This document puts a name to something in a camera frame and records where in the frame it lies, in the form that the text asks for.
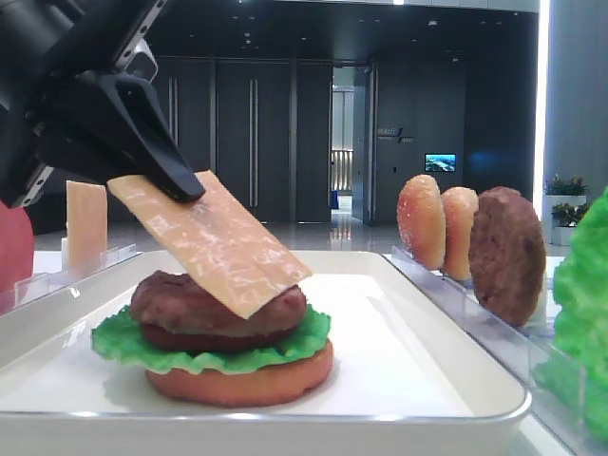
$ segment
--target wall-mounted screen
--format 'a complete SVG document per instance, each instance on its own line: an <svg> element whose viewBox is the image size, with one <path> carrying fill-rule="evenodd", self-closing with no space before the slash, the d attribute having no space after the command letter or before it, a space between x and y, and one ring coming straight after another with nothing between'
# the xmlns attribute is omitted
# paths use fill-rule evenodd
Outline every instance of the wall-mounted screen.
<svg viewBox="0 0 608 456"><path fill-rule="evenodd" d="M426 154L427 173L453 173L456 171L456 156L453 154Z"/></svg>

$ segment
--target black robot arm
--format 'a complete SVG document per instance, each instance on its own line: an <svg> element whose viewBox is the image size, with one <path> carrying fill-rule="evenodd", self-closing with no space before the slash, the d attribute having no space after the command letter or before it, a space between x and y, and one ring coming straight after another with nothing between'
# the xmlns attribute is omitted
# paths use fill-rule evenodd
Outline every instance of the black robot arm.
<svg viewBox="0 0 608 456"><path fill-rule="evenodd" d="M0 200L31 204L52 168L98 183L147 176L180 202L203 187L151 79L125 71L163 0L0 0Z"/></svg>

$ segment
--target potted plant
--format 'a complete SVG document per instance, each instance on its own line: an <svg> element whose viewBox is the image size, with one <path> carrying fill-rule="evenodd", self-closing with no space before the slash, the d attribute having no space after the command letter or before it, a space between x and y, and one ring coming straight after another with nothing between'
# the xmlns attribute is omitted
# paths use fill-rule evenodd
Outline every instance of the potted plant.
<svg viewBox="0 0 608 456"><path fill-rule="evenodd" d="M555 245L570 245L570 237L582 218L589 210L589 204L579 206L561 203L553 206L552 215L556 222L551 235L551 243Z"/></svg>
<svg viewBox="0 0 608 456"><path fill-rule="evenodd" d="M557 222L552 217L553 208L559 204L569 204L573 207L582 206L587 202L587 185L578 176L566 180L556 174L544 182L542 196L542 233L545 239L551 239L553 228Z"/></svg>

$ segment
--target clear acrylic stand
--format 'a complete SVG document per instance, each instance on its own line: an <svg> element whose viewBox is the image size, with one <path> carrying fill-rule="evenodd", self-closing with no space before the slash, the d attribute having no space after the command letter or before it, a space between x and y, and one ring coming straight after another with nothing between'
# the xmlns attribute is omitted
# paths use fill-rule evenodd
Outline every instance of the clear acrylic stand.
<svg viewBox="0 0 608 456"><path fill-rule="evenodd" d="M392 248L390 262L532 390L535 417L574 454L608 454L608 442L600 442L589 429L589 416L597 417L598 408L608 409L608 391L588 378L582 364L555 347L552 322L516 330L477 302L470 282L435 274L400 247ZM553 280L545 285L552 290ZM557 373L552 384L542 380L549 378L543 375L549 362Z"/></svg>
<svg viewBox="0 0 608 456"><path fill-rule="evenodd" d="M88 276L111 268L137 254L135 244L123 248L113 248L103 252L100 254L99 259L84 265L84 267L78 270L63 270L55 274L44 273L21 280L14 285L13 290L0 295L0 302L14 302L13 306L9 306L0 312L0 317L37 299L55 293L65 287L72 286Z"/></svg>

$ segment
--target green lettuce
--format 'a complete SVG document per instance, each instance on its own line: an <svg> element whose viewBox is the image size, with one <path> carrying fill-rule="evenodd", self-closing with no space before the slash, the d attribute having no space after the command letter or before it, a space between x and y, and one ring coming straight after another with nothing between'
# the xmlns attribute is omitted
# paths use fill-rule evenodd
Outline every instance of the green lettuce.
<svg viewBox="0 0 608 456"><path fill-rule="evenodd" d="M309 305L297 330L271 348L232 354L204 352L191 356L186 352L161 351L150 346L143 339L140 325L129 315L127 306L93 330L92 347L103 359L141 366L156 373L182 369L193 374L214 370L234 375L313 356L325 347L330 326L331 318L317 313Z"/></svg>
<svg viewBox="0 0 608 456"><path fill-rule="evenodd" d="M608 188L594 201L571 240L571 251L556 268L553 296L561 305L555 322L555 345L587 370L584 409L580 407L580 372L553 355L534 372L600 440L608 440Z"/></svg>

